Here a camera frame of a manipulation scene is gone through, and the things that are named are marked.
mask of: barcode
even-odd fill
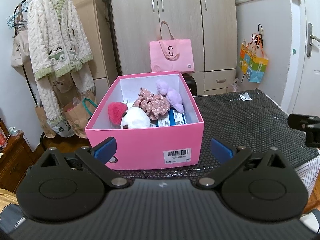
[[[189,153],[189,149],[180,150],[180,151],[171,151],[171,152],[168,152],[168,157],[187,155],[188,153]]]

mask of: door handle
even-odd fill
[[[312,29],[313,29],[312,24],[308,23],[308,36],[307,36],[307,57],[308,58],[311,57],[312,47],[314,46],[312,41],[316,40],[320,43],[320,39],[318,37],[316,37],[315,35],[313,35]]]
[[[221,79],[221,80],[218,80],[216,79],[217,83],[224,83],[226,81],[226,79]]]

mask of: black bubble mat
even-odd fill
[[[254,152],[267,152],[270,147],[277,147],[294,168],[318,156],[316,149],[305,146],[306,136],[302,131],[288,127],[287,115],[270,98],[258,89],[246,92],[252,100],[241,100],[239,94],[244,92],[194,97],[204,119],[197,165],[116,172],[128,179],[190,178],[195,182],[220,164],[211,154],[210,141],[213,136],[235,147],[245,145]]]

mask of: pink box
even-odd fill
[[[157,94],[156,81],[162,79],[179,91],[185,108],[185,125],[119,129],[108,117],[111,102],[129,100],[128,106],[138,98],[141,87]],[[90,119],[85,132],[94,147],[108,137],[116,139],[114,155],[118,162],[106,163],[113,170],[151,170],[195,165],[199,161],[204,121],[191,92],[178,71],[143,73],[119,76],[112,84]],[[171,159],[172,153],[186,149],[187,158]]]

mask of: purple fluffy toy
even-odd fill
[[[158,80],[156,82],[156,87],[158,92],[168,100],[170,106],[176,109],[179,113],[183,114],[184,108],[182,105],[182,97],[179,92],[173,88],[170,88],[167,82],[163,80]]]

